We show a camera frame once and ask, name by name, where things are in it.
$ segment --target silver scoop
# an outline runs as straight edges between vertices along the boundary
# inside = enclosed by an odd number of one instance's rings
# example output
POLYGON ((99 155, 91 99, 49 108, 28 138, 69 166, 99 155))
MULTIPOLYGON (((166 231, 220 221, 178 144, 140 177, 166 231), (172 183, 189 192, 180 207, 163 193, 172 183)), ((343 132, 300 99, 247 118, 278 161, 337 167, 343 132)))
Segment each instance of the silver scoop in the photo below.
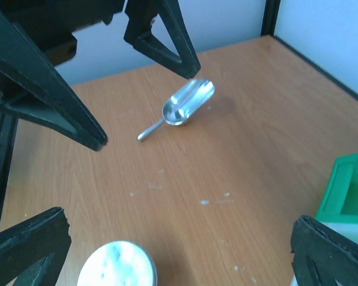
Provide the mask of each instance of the silver scoop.
POLYGON ((143 141, 148 134, 163 122, 170 125, 181 125, 209 100, 215 92, 214 84, 208 79, 193 79, 171 95, 162 108, 162 119, 139 134, 138 140, 143 141))

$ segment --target wood grain surface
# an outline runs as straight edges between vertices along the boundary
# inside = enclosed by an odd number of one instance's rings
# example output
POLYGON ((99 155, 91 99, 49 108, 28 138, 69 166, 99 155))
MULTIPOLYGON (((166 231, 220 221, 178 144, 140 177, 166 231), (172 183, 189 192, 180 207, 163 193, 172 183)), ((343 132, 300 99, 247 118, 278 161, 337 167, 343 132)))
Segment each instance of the wood grain surface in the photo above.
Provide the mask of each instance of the wood grain surface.
POLYGON ((358 102, 270 37, 199 59, 214 97, 143 143, 186 82, 160 66, 74 86, 109 136, 99 153, 19 123, 1 230, 63 207, 73 242, 58 285, 114 240, 145 248, 164 286, 290 284, 293 222, 358 152, 358 102))

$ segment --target white panel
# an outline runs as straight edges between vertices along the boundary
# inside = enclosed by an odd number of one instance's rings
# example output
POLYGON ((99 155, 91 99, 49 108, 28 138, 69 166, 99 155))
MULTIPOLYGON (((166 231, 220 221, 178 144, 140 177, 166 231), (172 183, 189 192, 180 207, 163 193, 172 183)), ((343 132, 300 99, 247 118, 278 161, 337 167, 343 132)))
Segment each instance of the white panel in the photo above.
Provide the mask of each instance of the white panel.
MULTIPOLYGON (((265 0, 179 0, 179 3, 196 51, 260 36, 265 0)), ((73 85, 153 64, 123 40, 127 22, 126 14, 120 13, 114 15, 109 26, 101 23, 76 32, 76 56, 57 67, 65 80, 73 85)), ((173 48, 161 19, 155 21, 153 33, 173 48)))
POLYGON ((281 0, 275 35, 358 93, 358 1, 281 0))

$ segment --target scoop handle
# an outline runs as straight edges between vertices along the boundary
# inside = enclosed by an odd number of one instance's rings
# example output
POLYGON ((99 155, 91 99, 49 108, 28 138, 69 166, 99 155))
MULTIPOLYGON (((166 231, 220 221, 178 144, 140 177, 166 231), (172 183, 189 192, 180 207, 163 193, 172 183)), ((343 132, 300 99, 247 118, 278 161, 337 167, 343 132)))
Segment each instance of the scoop handle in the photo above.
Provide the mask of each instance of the scoop handle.
POLYGON ((153 132, 156 128, 158 128, 160 125, 162 125, 162 123, 165 122, 165 119, 162 118, 160 119, 160 121, 158 121, 157 123, 155 123, 153 126, 147 128, 145 131, 143 131, 142 133, 140 133, 138 135, 138 140, 139 141, 143 141, 151 132, 153 132))

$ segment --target wooden table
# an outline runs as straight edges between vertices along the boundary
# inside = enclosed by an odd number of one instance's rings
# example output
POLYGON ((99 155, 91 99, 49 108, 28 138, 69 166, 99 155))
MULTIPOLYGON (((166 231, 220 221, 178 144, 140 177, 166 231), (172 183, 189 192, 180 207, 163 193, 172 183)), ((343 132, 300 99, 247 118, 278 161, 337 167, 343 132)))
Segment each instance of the wooden table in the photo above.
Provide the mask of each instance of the wooden table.
POLYGON ((199 59, 214 97, 143 143, 186 82, 160 66, 74 87, 109 136, 99 153, 19 123, 1 230, 62 206, 73 242, 58 285, 114 240, 145 248, 161 285, 290 283, 292 224, 358 152, 358 102, 270 37, 199 59))

